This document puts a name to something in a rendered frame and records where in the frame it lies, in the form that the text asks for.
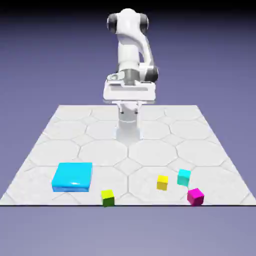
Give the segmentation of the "small magenta cube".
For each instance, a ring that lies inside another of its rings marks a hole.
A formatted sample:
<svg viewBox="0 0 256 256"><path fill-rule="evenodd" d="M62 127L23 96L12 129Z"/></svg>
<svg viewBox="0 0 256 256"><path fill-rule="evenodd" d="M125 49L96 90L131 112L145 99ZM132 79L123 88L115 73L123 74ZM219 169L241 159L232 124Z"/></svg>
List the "small magenta cube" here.
<svg viewBox="0 0 256 256"><path fill-rule="evenodd" d="M187 200L191 206L201 206L204 202L204 196L199 188L190 189L187 192Z"/></svg>

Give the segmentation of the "small lime green cube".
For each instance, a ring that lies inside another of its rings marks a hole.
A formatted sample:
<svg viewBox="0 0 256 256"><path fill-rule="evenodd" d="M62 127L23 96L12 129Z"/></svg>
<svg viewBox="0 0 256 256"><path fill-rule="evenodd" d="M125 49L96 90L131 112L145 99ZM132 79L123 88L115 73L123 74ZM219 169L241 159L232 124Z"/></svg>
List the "small lime green cube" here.
<svg viewBox="0 0 256 256"><path fill-rule="evenodd" d="M111 189L101 191L102 205L104 207L112 207L115 205L115 196Z"/></svg>

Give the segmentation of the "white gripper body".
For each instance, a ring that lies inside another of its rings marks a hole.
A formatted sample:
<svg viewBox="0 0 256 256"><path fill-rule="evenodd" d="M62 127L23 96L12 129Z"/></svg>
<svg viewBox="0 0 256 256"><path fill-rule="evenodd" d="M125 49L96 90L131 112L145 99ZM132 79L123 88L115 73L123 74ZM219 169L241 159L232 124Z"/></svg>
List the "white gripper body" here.
<svg viewBox="0 0 256 256"><path fill-rule="evenodd" d="M123 80L105 81L103 89L105 102L154 102L156 100L156 84L153 82L138 82L135 85L125 85Z"/></svg>

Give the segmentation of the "small yellow cube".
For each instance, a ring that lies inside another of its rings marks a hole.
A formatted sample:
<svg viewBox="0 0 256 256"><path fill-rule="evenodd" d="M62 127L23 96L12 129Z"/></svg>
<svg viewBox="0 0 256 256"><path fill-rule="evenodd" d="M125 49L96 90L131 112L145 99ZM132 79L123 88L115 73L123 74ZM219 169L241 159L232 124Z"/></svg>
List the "small yellow cube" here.
<svg viewBox="0 0 256 256"><path fill-rule="evenodd" d="M169 177L166 175L158 175L156 188L158 190L166 191L168 188Z"/></svg>

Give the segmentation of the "small cyan cube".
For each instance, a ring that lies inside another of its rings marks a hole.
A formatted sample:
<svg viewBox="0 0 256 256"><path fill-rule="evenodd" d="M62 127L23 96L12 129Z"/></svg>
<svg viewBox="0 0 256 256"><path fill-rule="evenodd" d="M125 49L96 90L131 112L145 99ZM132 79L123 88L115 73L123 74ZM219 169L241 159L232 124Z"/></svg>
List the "small cyan cube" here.
<svg viewBox="0 0 256 256"><path fill-rule="evenodd" d="M180 169L177 175L177 184L188 187L191 177L191 171L186 169Z"/></svg>

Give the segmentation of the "large blue box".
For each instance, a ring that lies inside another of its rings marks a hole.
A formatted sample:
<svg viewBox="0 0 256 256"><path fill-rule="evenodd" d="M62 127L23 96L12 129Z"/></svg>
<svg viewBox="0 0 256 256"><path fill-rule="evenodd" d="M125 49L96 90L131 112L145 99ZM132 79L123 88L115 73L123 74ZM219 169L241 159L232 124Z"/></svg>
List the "large blue box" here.
<svg viewBox="0 0 256 256"><path fill-rule="evenodd" d="M91 185L91 162L61 162L51 181L53 192L88 192Z"/></svg>

